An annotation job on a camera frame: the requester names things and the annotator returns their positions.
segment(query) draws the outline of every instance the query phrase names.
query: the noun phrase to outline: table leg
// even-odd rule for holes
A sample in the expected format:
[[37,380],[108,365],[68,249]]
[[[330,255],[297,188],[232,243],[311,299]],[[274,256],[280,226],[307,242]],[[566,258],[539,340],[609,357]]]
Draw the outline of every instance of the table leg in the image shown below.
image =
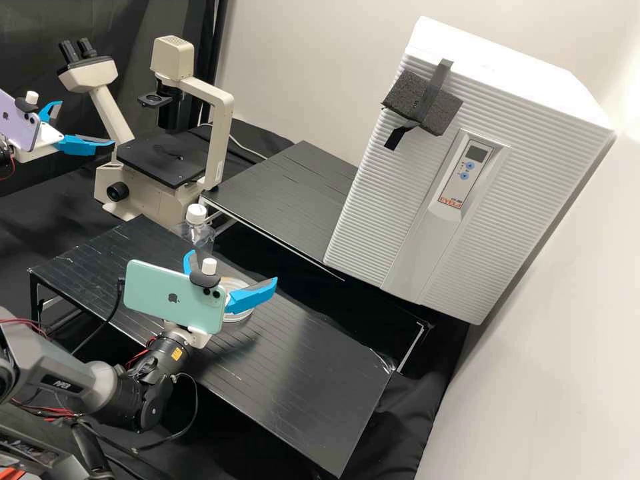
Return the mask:
[[40,298],[38,298],[38,278],[29,272],[29,301],[31,303],[31,320],[40,325]]

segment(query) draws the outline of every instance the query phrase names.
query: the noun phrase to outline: black strap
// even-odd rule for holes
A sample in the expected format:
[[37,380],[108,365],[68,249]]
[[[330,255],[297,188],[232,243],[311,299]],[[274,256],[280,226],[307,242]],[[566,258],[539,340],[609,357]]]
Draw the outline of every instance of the black strap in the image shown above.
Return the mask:
[[431,77],[431,81],[427,85],[424,95],[413,109],[411,118],[408,119],[404,125],[401,125],[391,132],[389,138],[385,142],[386,148],[389,150],[395,150],[404,134],[416,128],[422,123],[422,120],[426,118],[429,109],[433,105],[435,98],[438,96],[438,92],[440,92],[440,88],[442,88],[442,84],[445,82],[445,79],[451,70],[452,65],[453,62],[451,60],[440,60],[440,63],[435,68],[435,72]]

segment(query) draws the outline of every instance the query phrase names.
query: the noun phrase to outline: display screen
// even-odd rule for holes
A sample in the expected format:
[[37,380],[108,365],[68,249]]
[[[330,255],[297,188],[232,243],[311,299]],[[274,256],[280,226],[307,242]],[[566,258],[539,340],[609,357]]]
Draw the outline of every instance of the display screen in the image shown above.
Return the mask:
[[482,163],[487,156],[487,151],[482,150],[482,148],[474,147],[473,145],[469,146],[469,150],[467,150],[466,158],[475,160],[478,163]]

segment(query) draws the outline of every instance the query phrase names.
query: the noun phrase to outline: black table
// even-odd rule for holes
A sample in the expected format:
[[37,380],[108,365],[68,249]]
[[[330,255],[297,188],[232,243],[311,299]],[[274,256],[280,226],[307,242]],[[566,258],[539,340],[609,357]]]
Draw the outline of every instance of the black table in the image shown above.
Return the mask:
[[[32,318],[42,284],[104,320],[130,259],[180,271],[191,245],[145,217],[29,270]],[[252,282],[219,259],[218,272]],[[120,306],[112,325],[144,345],[160,321]],[[342,474],[390,377],[372,350],[278,294],[189,364],[202,386],[333,475]]]
[[328,270],[323,259],[356,172],[350,163],[302,141],[203,192],[202,198]]

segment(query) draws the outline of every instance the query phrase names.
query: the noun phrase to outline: black backdrop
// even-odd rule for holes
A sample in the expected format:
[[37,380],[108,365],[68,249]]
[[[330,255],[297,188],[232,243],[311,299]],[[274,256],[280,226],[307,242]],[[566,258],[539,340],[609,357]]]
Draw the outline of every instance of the black backdrop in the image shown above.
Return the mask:
[[[100,55],[111,56],[118,78],[109,86],[134,134],[155,128],[155,111],[136,97],[155,88],[149,70],[153,39],[178,35],[196,46],[196,76],[210,79],[215,0],[4,0],[0,3],[0,89],[17,97],[40,94],[42,107],[63,100],[56,127],[62,133],[105,137],[88,94],[68,92],[56,76],[64,64],[58,42],[88,37]],[[199,50],[205,54],[199,58]],[[189,120],[191,100],[183,103]],[[90,161],[54,154],[18,164],[12,178],[0,182],[0,197],[61,175]]]

